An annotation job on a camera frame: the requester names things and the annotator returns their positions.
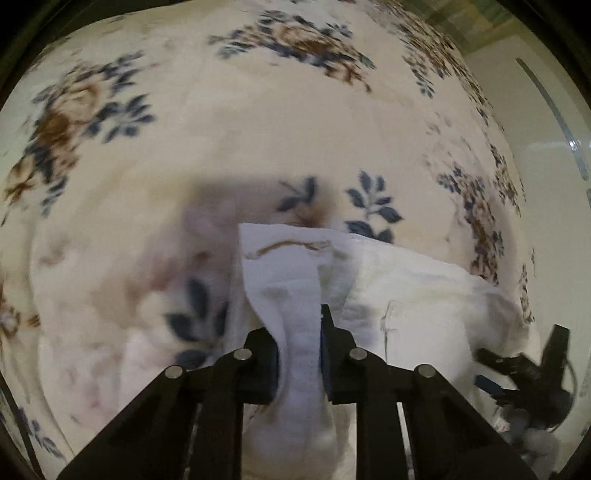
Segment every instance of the metal pin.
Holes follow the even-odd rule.
[[[435,377],[435,374],[437,373],[437,370],[435,370],[431,365],[429,364],[422,364],[418,367],[418,373],[425,378],[433,378]]]
[[[367,358],[368,353],[366,350],[363,350],[362,348],[352,348],[349,351],[349,356],[353,360],[364,360],[365,358]]]
[[[252,357],[252,352],[248,348],[239,348],[234,352],[234,358],[236,360],[248,360]]]
[[[171,378],[171,379],[178,378],[182,374],[183,374],[183,369],[182,369],[182,367],[180,367],[178,365],[171,365],[170,367],[168,367],[164,371],[164,375],[166,375],[166,378]]]

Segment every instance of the white fabric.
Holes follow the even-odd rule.
[[[517,306],[456,265],[325,229],[242,224],[240,241],[226,349],[263,325],[280,352],[274,403],[245,415],[243,467],[255,478],[331,478],[339,463],[333,478],[355,477],[353,411],[327,403],[320,376],[322,303],[358,346],[404,368],[431,363],[464,395],[471,348],[508,354],[527,338]]]

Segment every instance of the wrinkled fabric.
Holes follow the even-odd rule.
[[[454,45],[392,0],[97,22],[27,71],[0,145],[0,368],[48,478],[155,372],[220,355],[242,222],[408,248],[534,318],[502,130]]]
[[[436,367],[472,399],[471,351],[520,351],[529,327],[500,289],[456,265],[362,236],[285,225],[240,227],[226,351],[265,327],[279,351],[269,407],[245,411],[253,478],[355,478],[355,410],[333,407],[320,372],[320,305],[357,346],[390,365]]]

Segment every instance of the white wall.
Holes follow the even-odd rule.
[[[523,224],[535,249],[535,275],[530,267],[528,288],[535,324],[543,343],[554,323],[571,330],[570,359],[580,388],[591,347],[591,181],[582,179],[563,131],[517,57],[544,85],[590,166],[591,111],[566,72],[525,27],[466,56],[505,128],[525,187]],[[564,386],[571,389],[570,379]],[[558,467],[568,460],[590,420],[591,395],[577,398],[556,432],[562,442]]]

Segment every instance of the floral blanket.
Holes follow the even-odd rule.
[[[411,248],[534,320],[502,129],[454,45],[394,0],[95,23],[22,78],[0,145],[0,368],[48,478],[154,371],[215,360],[241,222]],[[128,382],[129,356],[146,373]],[[0,419],[15,431],[4,402]]]

